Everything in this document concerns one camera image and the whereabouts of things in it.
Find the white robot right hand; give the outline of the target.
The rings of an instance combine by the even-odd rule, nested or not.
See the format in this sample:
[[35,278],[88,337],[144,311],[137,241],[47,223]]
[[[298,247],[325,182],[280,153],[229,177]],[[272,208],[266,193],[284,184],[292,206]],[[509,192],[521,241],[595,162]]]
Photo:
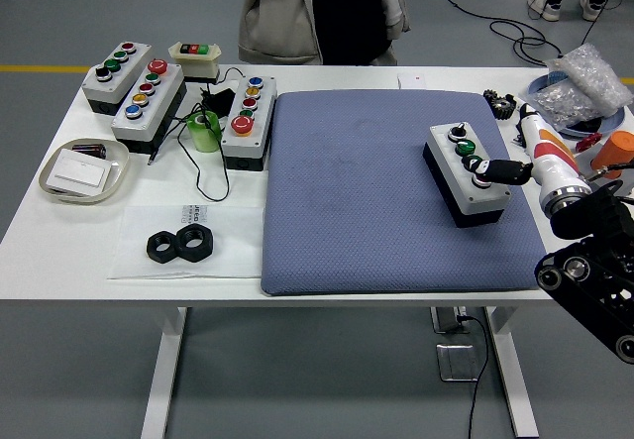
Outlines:
[[519,108],[517,129],[528,164],[511,160],[487,160],[476,155],[462,157],[474,181],[523,185],[535,180],[540,186],[539,203],[547,217],[591,194],[581,179],[578,164],[563,139],[529,104]]

